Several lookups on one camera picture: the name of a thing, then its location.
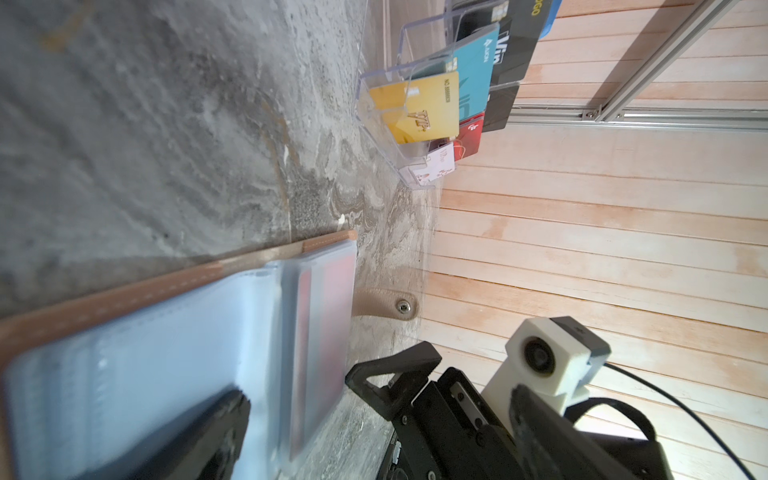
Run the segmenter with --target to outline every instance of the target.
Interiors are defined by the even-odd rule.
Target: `red card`
[[[458,137],[453,141],[456,161],[478,153],[483,118],[485,118],[485,112],[467,118],[458,125]]]

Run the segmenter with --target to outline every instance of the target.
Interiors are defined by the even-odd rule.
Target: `blue object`
[[[485,111],[498,41],[498,23],[462,39],[454,50],[458,67],[458,119],[464,121]]]
[[[560,10],[560,4],[562,2],[563,0],[552,0],[552,5],[549,7],[549,16],[547,17],[547,22],[544,24],[544,28],[541,30],[541,35],[538,37],[539,40],[546,37],[549,31],[552,30],[552,24],[554,23],[555,17],[558,16],[558,10]]]

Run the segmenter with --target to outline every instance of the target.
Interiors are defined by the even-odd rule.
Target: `camera lens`
[[[523,349],[525,362],[534,372],[542,375],[551,375],[554,372],[554,353],[549,345],[536,337],[530,339]]]

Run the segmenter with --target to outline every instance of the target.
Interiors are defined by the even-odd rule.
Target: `black cable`
[[[730,459],[733,460],[733,462],[736,463],[736,465],[738,465],[739,468],[741,468],[741,471],[744,472],[744,475],[746,475],[746,477],[749,480],[755,480],[755,477],[752,475],[752,472],[750,472],[746,468],[746,466],[741,462],[741,460],[739,460],[739,457],[737,457],[736,454],[733,453],[733,451],[728,448],[728,445],[726,445],[725,442],[723,442],[723,440],[721,440],[720,437],[717,436],[717,434],[710,428],[709,425],[704,423],[704,420],[700,419],[699,416],[696,415],[696,413],[694,413],[693,410],[691,410],[688,407],[686,407],[680,400],[674,398],[672,395],[670,395],[669,393],[667,393],[664,390],[660,389],[659,387],[655,386],[653,383],[648,382],[647,380],[643,380],[639,376],[637,376],[637,375],[635,375],[635,374],[633,374],[631,372],[628,372],[625,369],[622,369],[620,366],[615,366],[613,363],[606,363],[605,366],[608,367],[609,369],[616,370],[619,373],[625,374],[626,376],[628,376],[629,378],[635,380],[636,382],[642,383],[643,385],[645,385],[649,389],[653,389],[654,391],[656,391],[656,392],[660,393],[661,395],[667,397],[675,405],[677,405],[680,408],[682,408],[688,415],[692,416],[694,418],[694,420],[699,422],[699,425],[701,425],[701,427],[704,430],[707,430],[707,433],[709,433],[710,436],[714,439],[714,441],[717,442],[717,444],[723,449],[723,451],[728,454]]]

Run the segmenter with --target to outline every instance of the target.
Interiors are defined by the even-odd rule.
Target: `camera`
[[[513,388],[525,384],[562,415],[589,397],[586,385],[611,354],[603,339],[569,316],[525,320],[506,350],[482,397],[510,432],[506,412]]]

